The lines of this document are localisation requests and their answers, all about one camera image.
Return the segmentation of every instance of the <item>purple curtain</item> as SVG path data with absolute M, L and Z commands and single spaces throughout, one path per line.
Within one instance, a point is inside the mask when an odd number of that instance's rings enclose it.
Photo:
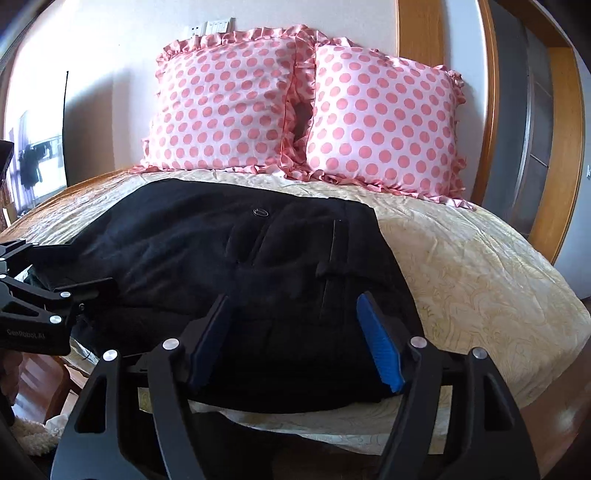
M 27 111 L 25 111 L 18 120 L 16 134 L 14 128 L 10 130 L 9 139 L 14 143 L 14 155 L 10 162 L 8 171 L 10 172 L 10 191 L 14 206 L 17 210 L 17 215 L 20 215 L 24 210 L 31 209 L 35 205 L 35 196 L 33 189 L 26 189 L 21 183 L 21 171 L 19 164 L 19 157 L 25 147 L 30 143 L 27 135 Z

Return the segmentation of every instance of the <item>wooden chair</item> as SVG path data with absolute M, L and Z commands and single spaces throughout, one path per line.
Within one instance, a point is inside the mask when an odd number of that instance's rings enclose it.
M 80 387 L 59 357 L 24 353 L 17 400 L 12 408 L 20 418 L 45 423 L 59 414 L 70 392 Z

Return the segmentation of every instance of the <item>pillowcase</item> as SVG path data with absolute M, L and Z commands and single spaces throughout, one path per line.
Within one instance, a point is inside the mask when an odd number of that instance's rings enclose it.
M 316 45 L 316 97 L 305 140 L 311 176 L 465 204 L 457 176 L 465 161 L 457 156 L 454 128 L 456 106 L 465 102 L 461 75 L 347 39 L 330 43 Z
M 313 93 L 317 40 L 315 31 L 296 25 L 167 46 L 157 59 L 158 112 L 142 165 L 289 175 L 294 162 L 303 162 L 293 148 L 294 105 Z

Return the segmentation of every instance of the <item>wall outlet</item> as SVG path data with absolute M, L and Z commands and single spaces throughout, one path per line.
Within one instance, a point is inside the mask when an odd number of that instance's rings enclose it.
M 183 28 L 183 38 L 191 38 L 194 35 L 203 35 L 205 31 L 205 24 L 200 23 L 194 27 Z
M 213 20 L 208 21 L 205 25 L 205 34 L 209 35 L 211 33 L 226 33 L 228 31 L 228 27 L 232 23 L 231 18 L 224 18 L 222 20 Z

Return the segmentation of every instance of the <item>bed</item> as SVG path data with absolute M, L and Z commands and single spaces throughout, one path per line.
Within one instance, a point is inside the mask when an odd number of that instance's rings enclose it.
M 585 345 L 591 318 L 550 263 L 515 230 L 480 207 L 475 211 L 359 186 L 286 180 L 224 171 L 117 171 L 71 187 L 13 224 L 0 240 L 62 244 L 117 201 L 148 182 L 167 178 L 223 182 L 298 196 L 339 197 L 372 207 L 415 299 L 426 336 L 438 348 L 467 352 L 483 346 L 524 412 L 540 467 L 546 472 L 569 445 L 586 411 L 591 361 Z M 90 372 L 96 358 L 72 341 L 67 360 Z M 441 452 L 451 392 L 440 395 L 432 453 Z M 221 410 L 257 429 L 294 433 L 355 452 L 379 454 L 398 398 L 305 414 Z M 212 407 L 194 403 L 194 411 Z

